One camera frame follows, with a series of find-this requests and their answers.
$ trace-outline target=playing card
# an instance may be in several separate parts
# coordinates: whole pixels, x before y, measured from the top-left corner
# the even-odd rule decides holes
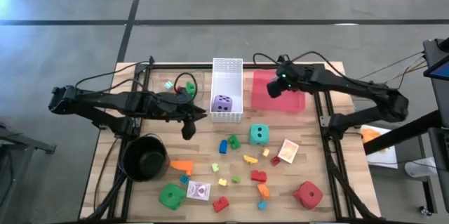
[[[299,147],[300,146],[298,144],[285,139],[282,144],[281,151],[279,151],[278,157],[288,163],[293,163],[293,159],[295,158]]]
[[[209,200],[210,184],[195,181],[189,181],[187,188],[187,197],[191,199]]]

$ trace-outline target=black pot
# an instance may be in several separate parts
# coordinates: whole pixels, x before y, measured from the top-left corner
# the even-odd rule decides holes
[[[120,166],[130,179],[142,182],[161,177],[170,166],[170,158],[162,140],[149,134],[128,143]]]

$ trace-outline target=purple dice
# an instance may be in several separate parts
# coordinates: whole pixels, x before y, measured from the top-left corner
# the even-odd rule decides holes
[[[212,104],[212,112],[231,112],[232,99],[225,95],[216,95]]]

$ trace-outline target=blue block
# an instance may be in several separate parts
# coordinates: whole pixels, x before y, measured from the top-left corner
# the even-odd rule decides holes
[[[190,178],[188,176],[186,176],[185,174],[182,174],[180,181],[181,181],[181,183],[186,185],[189,182],[189,179]]]
[[[220,154],[226,154],[226,151],[227,151],[227,140],[222,140],[222,142],[220,143],[219,152]]]
[[[250,127],[250,144],[265,146],[269,142],[269,128],[264,124],[253,124]]]
[[[259,202],[257,207],[259,210],[265,210],[267,208],[267,203],[265,201],[261,201],[261,202]]]

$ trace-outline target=pink tray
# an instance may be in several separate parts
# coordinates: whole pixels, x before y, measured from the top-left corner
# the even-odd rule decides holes
[[[251,106],[266,110],[301,112],[305,108],[305,94],[301,91],[284,91],[277,98],[269,96],[267,84],[276,78],[275,70],[255,70]]]

